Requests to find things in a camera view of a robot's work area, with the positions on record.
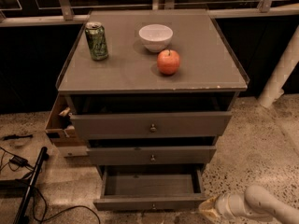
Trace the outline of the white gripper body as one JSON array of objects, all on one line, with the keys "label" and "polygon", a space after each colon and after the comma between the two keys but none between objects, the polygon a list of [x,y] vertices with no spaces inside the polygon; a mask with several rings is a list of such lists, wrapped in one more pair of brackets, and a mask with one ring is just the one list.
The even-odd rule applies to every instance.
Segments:
[{"label": "white gripper body", "polygon": [[246,202],[243,194],[221,194],[215,202],[215,209],[221,217],[233,219],[247,214]]}]

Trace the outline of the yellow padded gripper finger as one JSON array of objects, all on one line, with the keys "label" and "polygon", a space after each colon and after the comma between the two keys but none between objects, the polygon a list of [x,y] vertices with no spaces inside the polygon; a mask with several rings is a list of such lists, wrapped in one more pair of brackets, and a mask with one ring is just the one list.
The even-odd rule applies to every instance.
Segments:
[{"label": "yellow padded gripper finger", "polygon": [[207,199],[200,203],[198,207],[199,213],[212,222],[218,221],[220,219],[220,215],[215,207],[216,200],[216,197]]}]

